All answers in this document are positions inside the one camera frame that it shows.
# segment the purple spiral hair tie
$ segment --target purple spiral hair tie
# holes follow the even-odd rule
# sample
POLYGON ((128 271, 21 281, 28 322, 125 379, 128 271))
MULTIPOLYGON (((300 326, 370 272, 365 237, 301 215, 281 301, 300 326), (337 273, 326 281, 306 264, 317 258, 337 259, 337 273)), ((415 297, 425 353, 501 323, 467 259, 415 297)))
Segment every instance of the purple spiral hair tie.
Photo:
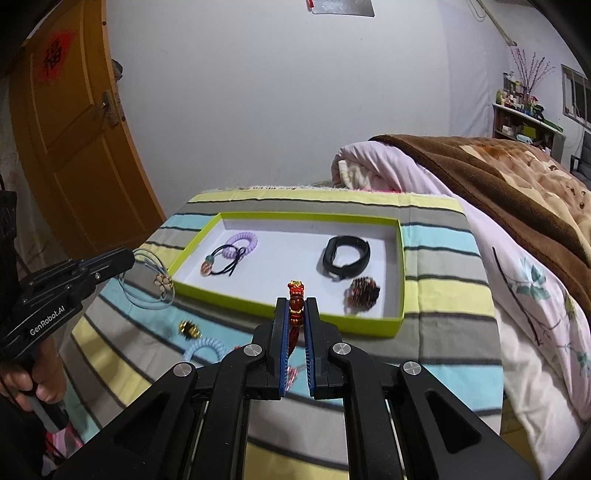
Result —
MULTIPOLYGON (((258 239, 256 238, 256 235, 252 232, 240 232, 237 233, 236 235, 234 235, 231 239, 229 239, 226 242, 226 245, 233 245, 236 242, 238 242, 239 240, 248 240, 248 246, 245 247, 245 251, 242 254, 241 257, 245 257, 247 256, 250 252, 252 252, 255 247, 256 244, 258 243, 258 239)), ((222 255, 231 260, 232 258, 236 257, 236 250, 232 249, 232 248, 224 248, 222 250, 222 255)))

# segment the window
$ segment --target window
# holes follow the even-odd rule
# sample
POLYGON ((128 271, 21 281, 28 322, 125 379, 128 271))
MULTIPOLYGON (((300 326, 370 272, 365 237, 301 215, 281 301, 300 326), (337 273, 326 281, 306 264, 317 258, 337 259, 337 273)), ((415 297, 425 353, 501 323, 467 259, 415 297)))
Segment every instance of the window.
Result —
POLYGON ((591 83, 579 72, 562 65, 564 114, 581 125, 591 124, 591 83))

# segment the chair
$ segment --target chair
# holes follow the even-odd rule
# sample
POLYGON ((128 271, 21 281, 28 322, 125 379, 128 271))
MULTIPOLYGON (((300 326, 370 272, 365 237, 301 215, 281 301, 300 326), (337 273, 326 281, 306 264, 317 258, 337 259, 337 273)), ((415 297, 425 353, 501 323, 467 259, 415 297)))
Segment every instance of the chair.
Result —
POLYGON ((591 189, 591 134, 585 131, 583 137, 583 147, 581 148, 581 156, 570 157, 570 172, 572 175, 582 181, 588 189, 591 189))

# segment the black hair tie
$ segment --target black hair tie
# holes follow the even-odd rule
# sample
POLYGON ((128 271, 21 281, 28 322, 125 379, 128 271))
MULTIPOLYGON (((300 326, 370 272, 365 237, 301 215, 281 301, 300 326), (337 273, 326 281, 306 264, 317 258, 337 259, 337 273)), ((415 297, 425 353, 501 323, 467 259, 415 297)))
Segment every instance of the black hair tie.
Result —
POLYGON ((236 268, 236 265, 238 265, 238 262, 244 256, 245 252, 246 252, 245 247, 236 247, 234 245, 227 245, 226 244, 226 245, 222 245, 221 247, 217 247, 213 252, 211 252, 208 256, 205 257, 205 261, 201 264, 201 273, 203 275, 223 275, 224 273, 230 272, 230 274, 228 276, 231 277, 232 274, 234 273, 234 269, 236 268), (225 248, 233 248, 236 251, 236 256, 232 259, 232 261, 228 265, 226 265, 219 272, 214 272, 212 270, 212 267, 213 267, 213 262, 215 261, 215 256, 217 253, 219 253, 221 250, 223 250, 225 248))

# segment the brown blanket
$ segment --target brown blanket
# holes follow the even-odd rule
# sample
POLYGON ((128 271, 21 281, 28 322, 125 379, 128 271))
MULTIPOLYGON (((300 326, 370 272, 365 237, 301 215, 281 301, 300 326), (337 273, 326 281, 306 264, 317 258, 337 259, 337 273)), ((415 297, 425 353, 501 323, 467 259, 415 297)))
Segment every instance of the brown blanket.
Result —
POLYGON ((513 188, 573 227, 591 262, 591 192, 538 148, 492 138, 454 138, 458 146, 501 172, 513 188))
POLYGON ((509 185, 498 169, 463 150, 466 139, 381 135, 371 140, 399 148, 494 219, 564 283, 591 319, 591 269, 574 229, 509 185))

